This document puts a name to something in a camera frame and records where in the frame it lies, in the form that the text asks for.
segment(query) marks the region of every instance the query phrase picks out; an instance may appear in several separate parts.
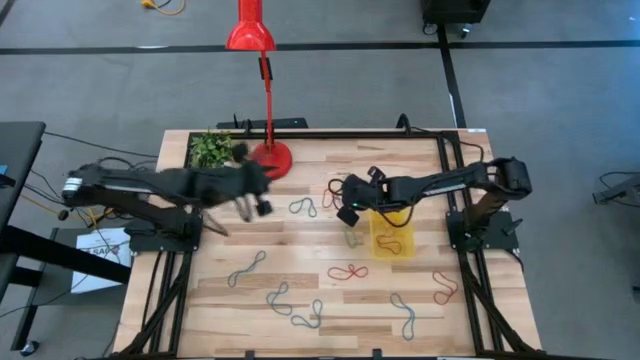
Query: wooden table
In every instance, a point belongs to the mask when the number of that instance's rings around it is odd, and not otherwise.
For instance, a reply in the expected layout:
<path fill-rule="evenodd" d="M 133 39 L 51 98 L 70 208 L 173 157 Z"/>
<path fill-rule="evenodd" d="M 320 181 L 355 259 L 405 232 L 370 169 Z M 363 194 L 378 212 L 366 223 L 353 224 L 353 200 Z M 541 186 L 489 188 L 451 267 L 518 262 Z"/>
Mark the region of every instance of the wooden table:
<path fill-rule="evenodd" d="M 186 130 L 165 132 L 158 169 L 184 165 L 188 137 Z M 460 130 L 460 138 L 483 146 L 485 161 L 491 159 L 484 131 Z M 323 191 L 331 178 L 349 173 L 365 178 L 372 165 L 387 176 L 440 172 L 436 142 L 430 139 L 284 142 L 293 153 L 294 165 L 285 178 L 272 184 L 270 200 L 274 213 L 247 224 L 233 206 L 221 206 L 211 212 L 231 236 L 225 238 L 210 232 L 202 235 L 191 267 L 179 355 L 241 356 L 245 350 L 256 350 L 257 356 L 371 356 L 374 348 L 381 348 L 385 356 L 473 355 L 462 289 L 444 306 L 433 298 L 435 292 L 446 291 L 432 279 L 435 271 L 454 279 L 462 288 L 457 256 L 449 247 L 445 226 L 444 214 L 448 210 L 445 196 L 425 199 L 416 206 L 413 218 L 416 256 L 407 261 L 373 259 L 366 214 L 355 228 L 359 246 L 349 248 L 336 210 L 321 206 Z M 453 153 L 448 148 L 448 157 L 455 168 Z M 469 146 L 462 149 L 465 163 L 479 160 L 478 149 Z M 481 194 L 472 191 L 475 201 Z M 288 211 L 292 201 L 304 196 L 313 198 L 317 217 L 309 217 L 305 210 L 299 214 Z M 229 274 L 246 268 L 260 250 L 266 251 L 266 260 L 253 273 L 241 275 L 237 287 L 228 287 Z M 526 342 L 539 348 L 520 265 L 504 251 L 488 250 L 485 254 L 498 308 Z M 135 259 L 115 350 L 128 345 L 140 330 L 155 258 L 156 254 L 147 253 Z M 369 275 L 348 281 L 327 276 L 330 267 L 346 268 L 351 263 L 356 267 L 367 266 Z M 162 265 L 159 269 L 150 309 L 155 307 Z M 309 319 L 313 314 L 312 301 L 324 302 L 320 328 L 293 326 L 289 318 L 271 310 L 265 296 L 283 281 L 288 282 L 290 289 L 278 302 L 292 304 L 294 314 Z M 402 337 L 407 312 L 389 303 L 394 291 L 417 315 L 415 338 L 409 342 Z M 486 314 L 479 303 L 478 308 L 485 348 L 490 349 Z M 168 344 L 171 319 L 170 310 L 161 350 Z"/>

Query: red lamp base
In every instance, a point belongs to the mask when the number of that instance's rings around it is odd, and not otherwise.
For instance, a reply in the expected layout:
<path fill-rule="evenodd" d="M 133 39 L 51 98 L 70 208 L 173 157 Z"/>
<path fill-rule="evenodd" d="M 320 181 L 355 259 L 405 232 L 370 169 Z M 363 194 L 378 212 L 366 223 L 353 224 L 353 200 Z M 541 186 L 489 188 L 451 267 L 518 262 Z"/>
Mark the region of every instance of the red lamp base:
<path fill-rule="evenodd" d="M 267 176 L 273 180 L 287 175 L 293 165 L 291 151 L 287 145 L 280 142 L 273 143 L 271 152 L 267 144 L 260 144 L 253 149 L 250 157 L 262 166 L 274 167 L 275 169 L 267 171 Z"/>

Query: green plant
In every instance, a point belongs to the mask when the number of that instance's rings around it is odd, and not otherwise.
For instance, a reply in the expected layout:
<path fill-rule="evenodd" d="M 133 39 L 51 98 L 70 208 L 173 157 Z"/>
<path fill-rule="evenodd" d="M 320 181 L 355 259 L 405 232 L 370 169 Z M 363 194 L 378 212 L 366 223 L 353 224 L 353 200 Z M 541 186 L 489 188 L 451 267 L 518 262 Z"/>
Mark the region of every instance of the green plant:
<path fill-rule="evenodd" d="M 191 139 L 189 165 L 193 168 L 216 167 L 231 161 L 231 137 L 228 133 L 207 131 Z"/>

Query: chair wheel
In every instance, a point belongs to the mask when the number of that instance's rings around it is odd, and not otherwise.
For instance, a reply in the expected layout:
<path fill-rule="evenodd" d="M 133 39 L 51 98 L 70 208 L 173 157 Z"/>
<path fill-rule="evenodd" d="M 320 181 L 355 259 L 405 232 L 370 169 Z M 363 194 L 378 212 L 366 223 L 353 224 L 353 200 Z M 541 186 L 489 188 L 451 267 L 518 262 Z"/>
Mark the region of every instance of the chair wheel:
<path fill-rule="evenodd" d="M 40 347 L 40 343 L 37 341 L 27 341 L 25 346 L 20 350 L 20 355 L 23 357 L 27 357 L 29 355 L 33 355 L 38 348 Z"/>
<path fill-rule="evenodd" d="M 425 35 L 435 35 L 438 32 L 438 25 L 425 23 L 422 26 L 422 33 Z"/>

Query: black robotic arm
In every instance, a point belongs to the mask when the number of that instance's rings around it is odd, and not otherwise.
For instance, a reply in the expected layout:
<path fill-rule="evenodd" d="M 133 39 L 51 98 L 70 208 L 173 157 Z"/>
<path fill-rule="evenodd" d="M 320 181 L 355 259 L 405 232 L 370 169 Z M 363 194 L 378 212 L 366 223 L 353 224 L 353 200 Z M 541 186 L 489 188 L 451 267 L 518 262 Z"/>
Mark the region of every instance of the black robotic arm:
<path fill-rule="evenodd" d="M 245 160 L 245 144 L 233 149 L 239 167 L 215 169 L 166 169 L 144 172 L 135 169 L 108 169 L 89 164 L 71 171 L 62 197 L 66 206 L 103 205 L 134 217 L 125 232 L 131 235 L 133 251 L 191 251 L 199 245 L 203 227 L 202 209 L 233 201 L 240 216 L 251 221 L 249 196 L 257 203 L 258 215 L 272 212 L 263 195 L 270 179 L 261 165 Z M 159 207 L 141 199 L 140 194 L 155 194 L 174 204 Z M 204 225 L 222 235 L 226 230 L 215 223 Z"/>
<path fill-rule="evenodd" d="M 411 207 L 412 214 L 413 207 L 426 197 L 468 187 L 487 191 L 477 204 L 464 210 L 468 227 L 481 227 L 507 201 L 519 200 L 531 193 L 527 167 L 516 158 L 477 162 L 421 178 L 386 177 L 377 167 L 369 169 L 368 174 L 371 176 L 369 182 L 356 175 L 349 175 L 336 192 L 342 196 L 344 204 L 338 211 L 338 217 L 349 226 L 354 226 L 359 219 L 356 211 L 371 209 L 385 216 L 385 213 Z M 402 227 L 410 220 L 395 224 L 386 216 L 385 219 L 394 227 Z"/>

